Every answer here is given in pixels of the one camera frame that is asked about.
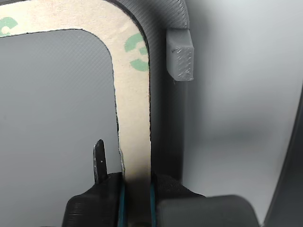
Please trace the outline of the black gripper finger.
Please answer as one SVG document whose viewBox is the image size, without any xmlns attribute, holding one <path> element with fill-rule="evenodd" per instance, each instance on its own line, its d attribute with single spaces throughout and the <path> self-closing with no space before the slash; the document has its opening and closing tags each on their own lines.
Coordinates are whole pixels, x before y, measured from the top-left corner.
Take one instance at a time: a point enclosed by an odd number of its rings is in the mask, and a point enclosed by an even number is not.
<svg viewBox="0 0 303 227">
<path fill-rule="evenodd" d="M 162 200 L 203 197 L 169 175 L 151 173 L 151 226 L 157 226 L 157 205 Z"/>
<path fill-rule="evenodd" d="M 66 205 L 63 227 L 125 227 L 125 183 L 121 172 L 107 172 L 103 140 L 93 149 L 94 185 Z"/>
</svg>

